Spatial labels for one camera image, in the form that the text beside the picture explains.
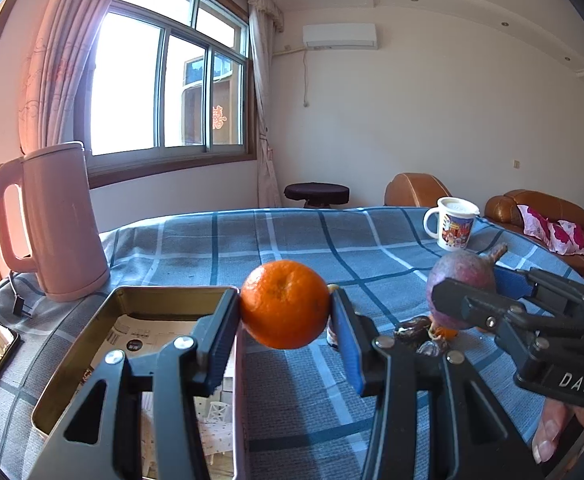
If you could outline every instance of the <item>fingernail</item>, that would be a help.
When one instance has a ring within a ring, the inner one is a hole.
[[[552,458],[554,454],[554,448],[550,442],[544,440],[538,445],[538,455],[541,459],[541,462],[547,462]]]
[[[539,455],[539,453],[538,453],[538,446],[536,444],[534,444],[534,446],[532,446],[532,456],[534,457],[534,461],[537,464],[541,463],[541,455]]]
[[[550,440],[554,440],[558,435],[559,435],[559,425],[553,421],[553,420],[548,420],[546,422],[546,435],[547,438],[549,438]]]

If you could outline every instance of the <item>plaid tablecloth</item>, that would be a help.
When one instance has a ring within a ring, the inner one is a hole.
[[[261,263],[288,258],[315,269],[347,291],[355,308],[381,333],[427,311],[424,285],[443,251],[422,227],[420,208],[244,210],[171,216],[137,222],[102,235],[111,279],[101,291],[72,303],[48,300],[35,276],[15,278],[34,309],[11,314],[9,284],[0,284],[0,323],[23,343],[0,378],[0,466],[25,479],[43,438],[31,413],[51,374],[80,330],[118,285],[236,285]],[[501,264],[541,267],[581,280],[561,260],[520,235],[479,219],[470,249],[499,241]],[[519,431],[530,439],[542,398],[512,383],[514,365],[489,336],[461,333],[466,353]],[[356,479],[367,450],[374,400],[360,399],[345,380],[339,354],[321,336],[309,346],[277,351],[246,341],[247,466],[253,479]],[[427,405],[419,398],[418,478],[427,470]]]

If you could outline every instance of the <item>black round stool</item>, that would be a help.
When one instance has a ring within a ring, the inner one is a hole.
[[[349,202],[349,187],[339,184],[322,184],[320,182],[302,182],[290,184],[283,192],[290,200],[305,200],[305,208],[330,209],[330,204]]]

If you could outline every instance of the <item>pink floral pillow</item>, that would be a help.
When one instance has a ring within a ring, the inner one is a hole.
[[[518,206],[523,217],[523,233],[541,240],[553,253],[583,254],[584,235],[580,225],[559,220],[550,222],[527,205]]]

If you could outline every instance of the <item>pink pitcher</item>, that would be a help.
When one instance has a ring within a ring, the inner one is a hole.
[[[72,301],[100,288],[109,267],[98,238],[83,145],[49,146],[0,166],[0,251],[15,272],[35,272],[47,297]],[[14,254],[5,190],[21,190],[31,256]]]

